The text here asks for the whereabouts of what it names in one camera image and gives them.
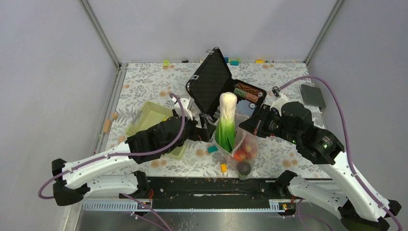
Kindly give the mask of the white green leek toy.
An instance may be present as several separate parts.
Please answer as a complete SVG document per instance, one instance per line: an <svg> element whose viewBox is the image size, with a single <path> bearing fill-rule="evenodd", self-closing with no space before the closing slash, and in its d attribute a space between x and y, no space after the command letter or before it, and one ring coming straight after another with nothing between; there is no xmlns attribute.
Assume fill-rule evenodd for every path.
<svg viewBox="0 0 408 231"><path fill-rule="evenodd" d="M237 96L231 92L220 95L220 118L218 120L215 141L227 153L235 144L235 111Z"/></svg>

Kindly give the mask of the red strawberry bunch toy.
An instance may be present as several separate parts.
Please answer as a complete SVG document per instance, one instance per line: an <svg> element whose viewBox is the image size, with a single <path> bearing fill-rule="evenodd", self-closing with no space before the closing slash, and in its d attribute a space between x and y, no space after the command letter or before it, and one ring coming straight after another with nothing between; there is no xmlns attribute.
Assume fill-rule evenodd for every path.
<svg viewBox="0 0 408 231"><path fill-rule="evenodd" d="M255 159L258 156L258 140L257 139L244 139L240 150L247 153L246 159Z"/></svg>

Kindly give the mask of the clear zip top bag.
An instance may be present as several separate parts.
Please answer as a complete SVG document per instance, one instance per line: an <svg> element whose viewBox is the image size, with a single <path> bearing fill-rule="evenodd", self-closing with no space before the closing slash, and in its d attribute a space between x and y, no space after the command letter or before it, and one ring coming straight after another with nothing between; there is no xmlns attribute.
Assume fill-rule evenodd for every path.
<svg viewBox="0 0 408 231"><path fill-rule="evenodd" d="M240 146L244 139L257 139L257 136L254 136L245 130L239 128L236 125L235 128L235 144L234 148L230 153L227 153L224 149L222 149L215 141L215 133L213 134L213 140L215 142L215 146L221 151L223 156L225 157L227 163L235 170L238 178L240 180L247 180L253 177L253 170L255 169L255 159L245 159L243 161L236 161L232 157L237 150L240 149Z"/></svg>

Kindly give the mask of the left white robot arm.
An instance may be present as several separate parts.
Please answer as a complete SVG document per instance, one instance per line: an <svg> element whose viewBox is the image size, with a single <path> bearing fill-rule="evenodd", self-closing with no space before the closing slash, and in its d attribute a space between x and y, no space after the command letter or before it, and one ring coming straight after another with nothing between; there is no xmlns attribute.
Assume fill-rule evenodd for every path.
<svg viewBox="0 0 408 231"><path fill-rule="evenodd" d="M75 204L96 192L133 193L143 198L149 193L147 182L137 176L116 179L104 174L132 164L159 159L184 145L186 141L210 142L216 126L207 116L200 121L172 116L165 121L136 132L117 146L94 157L67 162L55 159L51 163L55 177L53 197L58 206Z"/></svg>

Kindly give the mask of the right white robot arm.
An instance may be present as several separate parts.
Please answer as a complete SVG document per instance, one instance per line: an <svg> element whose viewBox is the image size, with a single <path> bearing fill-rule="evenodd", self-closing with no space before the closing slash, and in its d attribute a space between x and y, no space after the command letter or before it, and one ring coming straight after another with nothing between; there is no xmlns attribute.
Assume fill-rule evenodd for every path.
<svg viewBox="0 0 408 231"><path fill-rule="evenodd" d="M316 127L310 110L300 102L285 103L280 109L264 104L239 126L261 138L275 136L294 144L303 158L329 175L342 191L331 192L286 170L276 180L278 196L312 202L350 231L386 231L387 218L399 213L400 203L384 198L367 183L342 143L330 131Z"/></svg>

